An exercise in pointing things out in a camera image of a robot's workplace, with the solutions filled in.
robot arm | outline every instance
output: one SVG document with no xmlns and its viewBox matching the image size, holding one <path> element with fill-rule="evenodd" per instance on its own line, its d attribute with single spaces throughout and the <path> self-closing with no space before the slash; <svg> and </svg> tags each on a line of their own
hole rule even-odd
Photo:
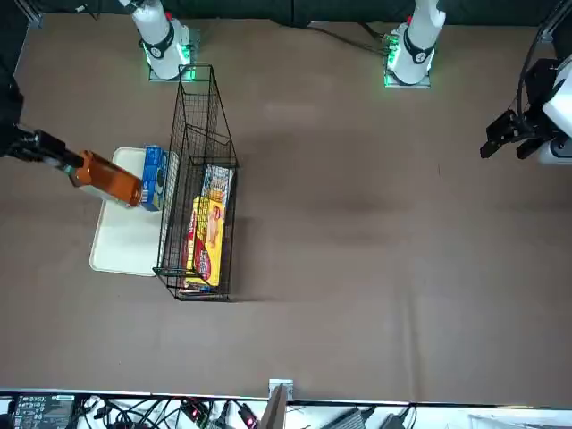
<svg viewBox="0 0 572 429">
<path fill-rule="evenodd" d="M 543 164 L 572 164 L 572 55 L 564 61 L 540 59 L 528 70 L 542 34 L 556 18 L 561 21 L 571 5 L 572 0 L 560 1 L 539 28 L 518 82 L 517 112 L 509 109 L 487 127 L 482 158 L 492 156 L 507 143 L 522 142 L 517 148 L 519 159 L 540 151 Z M 524 112 L 523 86 L 530 105 Z"/>
<path fill-rule="evenodd" d="M 178 20 L 167 19 L 160 0 L 119 2 L 135 22 L 155 74 L 164 80 L 179 76 L 181 66 L 190 63 L 189 29 Z"/>
<path fill-rule="evenodd" d="M 416 0 L 409 25 L 401 24 L 392 33 L 399 38 L 388 70 L 404 85 L 419 83 L 431 69 L 435 43 L 445 23 L 445 12 L 437 9 L 438 0 Z"/>
</svg>

wires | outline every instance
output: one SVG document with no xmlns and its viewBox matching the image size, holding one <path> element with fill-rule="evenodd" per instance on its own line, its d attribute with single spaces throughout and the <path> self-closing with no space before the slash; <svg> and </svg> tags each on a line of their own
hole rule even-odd
<svg viewBox="0 0 572 429">
<path fill-rule="evenodd" d="M 10 81 L 10 85 L 13 89 L 17 90 L 18 92 L 20 92 L 19 88 L 18 88 L 18 82 L 16 81 L 16 78 L 14 78 L 13 73 L 10 71 L 10 69 L 8 68 L 8 66 L 6 65 L 6 63 L 4 62 L 4 58 L 2 56 L 0 56 L 0 68 L 2 68 L 2 70 L 4 70 L 4 73 L 6 75 L 6 77 L 8 78 L 8 80 Z"/>
<path fill-rule="evenodd" d="M 414 414 L 412 415 L 411 419 L 409 420 L 408 429 L 413 429 L 415 423 L 417 422 L 417 405 L 411 402 L 407 408 L 401 411 L 397 417 L 401 421 L 401 423 L 405 426 L 405 419 L 407 418 L 409 411 L 413 409 Z"/>
<path fill-rule="evenodd" d="M 417 423 L 417 406 L 413 406 L 413 411 L 415 411 L 415 414 L 411 417 L 411 423 L 409 423 L 408 429 L 413 429 L 415 427 L 415 423 Z"/>
<path fill-rule="evenodd" d="M 103 8 L 102 0 L 97 0 L 97 11 L 95 13 L 91 11 L 87 2 L 80 4 L 74 9 L 65 9 L 59 6 L 53 6 L 52 4 L 47 3 L 46 0 L 33 1 L 40 6 L 38 9 L 41 9 L 44 13 L 80 13 L 85 11 L 89 14 L 89 16 L 91 16 L 91 18 L 93 18 L 94 21 L 99 20 L 99 17 L 101 16 L 101 10 Z"/>
<path fill-rule="evenodd" d="M 353 47 L 357 47 L 357 48 L 362 49 L 364 51 L 372 52 L 374 54 L 386 55 L 388 53 L 388 51 L 386 49 L 378 49 L 376 47 L 369 46 L 365 43 L 361 43 L 361 42 L 357 42 L 355 40 L 351 40 L 349 38 L 345 38 L 343 36 L 340 36 L 339 34 L 331 32 L 327 29 L 320 29 L 318 27 L 307 27 L 307 29 L 311 29 L 312 31 L 317 31 L 319 33 L 327 34 L 328 36 L 331 36 L 333 38 L 338 39 L 340 42 L 346 43 L 346 44 L 351 45 Z"/>
<path fill-rule="evenodd" d="M 367 34 L 369 34 L 375 40 L 383 41 L 383 38 L 385 38 L 385 34 L 378 33 L 377 31 L 372 29 L 369 25 L 367 25 L 365 22 L 358 22 L 358 24 L 362 29 L 367 31 Z"/>
<path fill-rule="evenodd" d="M 550 23 L 552 18 L 556 13 L 558 13 L 560 7 L 566 2 L 566 0 L 559 0 L 556 6 L 552 9 L 552 11 L 548 14 L 546 19 L 544 19 L 543 23 L 538 28 L 538 32 L 534 37 L 533 44 L 528 48 L 528 52 L 526 53 L 525 62 L 522 65 L 522 70 L 520 71 L 520 76 L 518 77 L 518 88 L 517 88 L 517 118 L 520 121 L 521 125 L 528 131 L 532 132 L 532 128 L 525 122 L 524 115 L 522 113 L 522 88 L 525 83 L 526 72 L 528 72 L 528 64 L 530 64 L 530 60 L 533 57 L 534 50 L 536 49 L 536 45 L 540 41 L 543 31 L 546 29 L 547 25 Z"/>
</svg>

black wire basket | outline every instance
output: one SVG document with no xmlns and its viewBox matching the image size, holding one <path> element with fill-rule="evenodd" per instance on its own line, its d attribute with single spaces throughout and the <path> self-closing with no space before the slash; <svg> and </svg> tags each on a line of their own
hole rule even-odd
<svg viewBox="0 0 572 429">
<path fill-rule="evenodd" d="M 181 73 L 154 268 L 179 300 L 230 300 L 239 163 L 215 73 Z"/>
</svg>

red and yellow package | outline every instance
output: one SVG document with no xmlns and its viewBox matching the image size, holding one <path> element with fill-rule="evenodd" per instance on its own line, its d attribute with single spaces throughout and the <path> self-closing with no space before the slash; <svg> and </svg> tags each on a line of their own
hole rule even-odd
<svg viewBox="0 0 572 429">
<path fill-rule="evenodd" d="M 218 286 L 223 253 L 224 206 L 205 197 L 193 200 L 193 213 L 189 227 L 187 269 L 199 273 L 188 277 L 188 286 Z"/>
</svg>

orange bottle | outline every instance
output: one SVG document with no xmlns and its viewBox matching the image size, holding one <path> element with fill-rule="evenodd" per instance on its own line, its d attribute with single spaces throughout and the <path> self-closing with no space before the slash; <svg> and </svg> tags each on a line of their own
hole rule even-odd
<svg viewBox="0 0 572 429">
<path fill-rule="evenodd" d="M 71 183 L 103 199 L 111 196 L 127 206 L 141 201 L 141 180 L 102 156 L 88 150 L 80 152 L 83 166 L 70 173 Z"/>
</svg>

